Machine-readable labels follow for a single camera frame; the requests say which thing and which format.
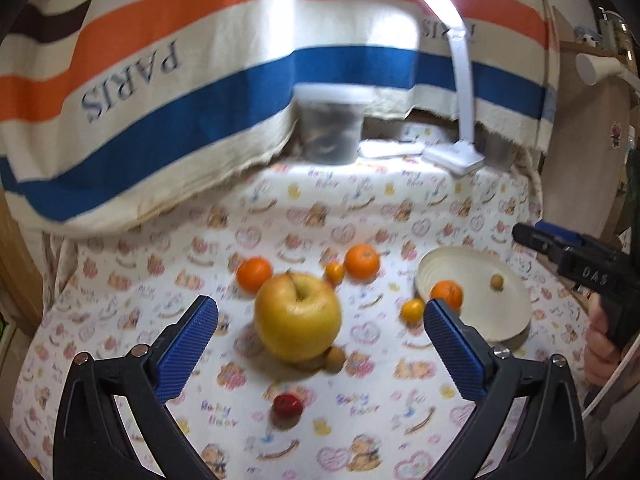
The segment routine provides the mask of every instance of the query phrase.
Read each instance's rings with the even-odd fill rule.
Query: lamp arm
[[[460,140],[473,144],[476,136],[476,102],[466,28],[450,28],[447,32],[447,38],[451,49],[456,91],[458,92]]]

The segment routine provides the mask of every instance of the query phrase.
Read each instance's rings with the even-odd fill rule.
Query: small brown fruit
[[[338,346],[329,348],[324,356],[324,370],[331,374],[340,373],[347,360],[347,354]]]
[[[494,274],[489,282],[493,290],[502,290],[504,288],[504,278],[500,274]]]

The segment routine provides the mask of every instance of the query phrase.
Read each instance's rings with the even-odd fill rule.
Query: blue gripper pad
[[[485,377],[488,371],[466,341],[457,324],[466,327],[460,320],[453,322],[441,306],[442,300],[430,301],[424,311],[424,329],[442,359],[449,375],[463,399],[479,401],[487,394]],[[450,316],[457,316],[448,306]],[[475,329],[469,329],[480,337]]]
[[[217,326],[216,302],[199,296],[178,323],[162,331],[152,348],[159,355],[153,375],[160,402],[180,396]]]
[[[541,220],[536,223],[536,229],[550,236],[555,236],[556,238],[560,238],[561,240],[564,240],[568,244],[573,244],[576,246],[582,245],[582,238],[578,233],[574,231],[569,231],[568,229],[564,229],[555,224],[550,224],[549,222],[545,222]]]

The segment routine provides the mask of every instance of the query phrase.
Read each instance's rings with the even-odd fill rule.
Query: human hand
[[[609,319],[600,305],[600,296],[589,299],[590,326],[585,334],[584,374],[595,386],[604,386],[616,371],[622,358],[620,350],[607,339]]]

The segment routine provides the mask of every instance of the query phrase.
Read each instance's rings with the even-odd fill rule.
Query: white bowl
[[[502,291],[491,288],[494,274],[504,278]],[[453,280],[463,289],[460,319],[489,343],[507,341],[524,332],[531,320],[529,292],[520,277],[493,256],[461,247],[442,247],[426,254],[415,277],[418,294],[431,299],[431,289]]]

